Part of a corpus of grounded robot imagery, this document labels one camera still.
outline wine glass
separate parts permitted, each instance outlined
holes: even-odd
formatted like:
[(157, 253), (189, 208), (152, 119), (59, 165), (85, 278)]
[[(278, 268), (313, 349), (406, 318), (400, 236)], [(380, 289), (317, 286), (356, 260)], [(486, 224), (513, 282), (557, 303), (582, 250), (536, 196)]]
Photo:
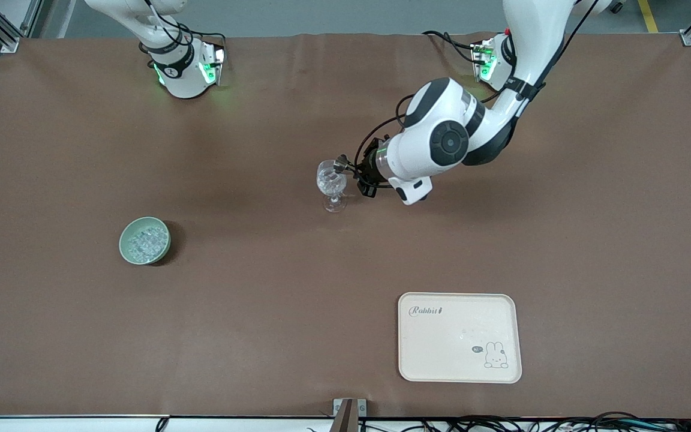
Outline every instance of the wine glass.
[(346, 189), (348, 178), (342, 172), (335, 171), (335, 161), (329, 159), (319, 164), (316, 170), (316, 185), (324, 196), (324, 209), (330, 213), (337, 213), (346, 208)]

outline black bracket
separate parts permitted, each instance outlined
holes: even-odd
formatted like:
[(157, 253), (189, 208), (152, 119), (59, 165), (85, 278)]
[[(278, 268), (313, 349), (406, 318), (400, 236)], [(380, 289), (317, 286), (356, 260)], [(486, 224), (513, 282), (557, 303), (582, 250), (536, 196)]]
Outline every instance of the black bracket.
[(529, 99), (530, 101), (534, 100), (538, 91), (542, 90), (543, 87), (545, 87), (545, 82), (543, 82), (540, 87), (535, 87), (534, 85), (513, 76), (508, 77), (503, 85), (503, 88), (516, 91), (516, 101), (523, 101), (524, 99)]
[(359, 192), (362, 192), (362, 195), (370, 199), (373, 199), (375, 194), (378, 193), (378, 188), (374, 185), (386, 181), (375, 166), (375, 156), (378, 147), (389, 138), (389, 135), (386, 135), (384, 139), (379, 139), (378, 137), (372, 139), (372, 142), (364, 149), (362, 161), (356, 166), (359, 174), (354, 173), (353, 175), (357, 180), (356, 185), (359, 187)]

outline robotic arm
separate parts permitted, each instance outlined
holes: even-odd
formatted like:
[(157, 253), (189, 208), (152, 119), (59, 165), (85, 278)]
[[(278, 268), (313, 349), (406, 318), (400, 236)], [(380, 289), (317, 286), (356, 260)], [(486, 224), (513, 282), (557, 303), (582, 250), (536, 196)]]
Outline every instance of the robotic arm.
[(176, 98), (195, 98), (218, 84), (225, 47), (201, 41), (171, 14), (187, 0), (85, 0), (134, 33), (154, 60), (159, 82)]
[(591, 13), (611, 0), (503, 0), (516, 65), (491, 109), (449, 77), (424, 85), (412, 98), (405, 130), (373, 140), (356, 169), (362, 194), (387, 181), (406, 205), (433, 188), (431, 176), (458, 164), (486, 164), (508, 145), (516, 122), (559, 58), (573, 8)]

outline table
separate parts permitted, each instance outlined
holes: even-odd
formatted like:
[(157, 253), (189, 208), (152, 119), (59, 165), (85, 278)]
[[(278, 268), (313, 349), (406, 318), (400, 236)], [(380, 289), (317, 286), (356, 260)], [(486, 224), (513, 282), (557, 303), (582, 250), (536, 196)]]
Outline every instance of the table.
[[(482, 35), (470, 35), (477, 40)], [(452, 76), (425, 36), (229, 41), (225, 88), (167, 95), (135, 40), (0, 60), (0, 413), (691, 418), (691, 49), (578, 35), (495, 162), (327, 214), (319, 161)], [(394, 134), (395, 125), (380, 133)], [(353, 182), (351, 194), (356, 194)], [(167, 261), (118, 254), (132, 219)], [(507, 293), (515, 385), (411, 383), (405, 292)]]

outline rabbit logo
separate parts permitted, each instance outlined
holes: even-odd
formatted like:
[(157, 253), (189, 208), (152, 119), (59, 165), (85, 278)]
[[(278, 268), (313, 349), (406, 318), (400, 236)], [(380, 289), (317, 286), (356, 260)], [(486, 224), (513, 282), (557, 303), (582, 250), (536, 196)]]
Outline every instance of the rabbit logo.
[(487, 355), (485, 355), (485, 367), (507, 369), (508, 358), (505, 356), (503, 344), (500, 342), (487, 342)]

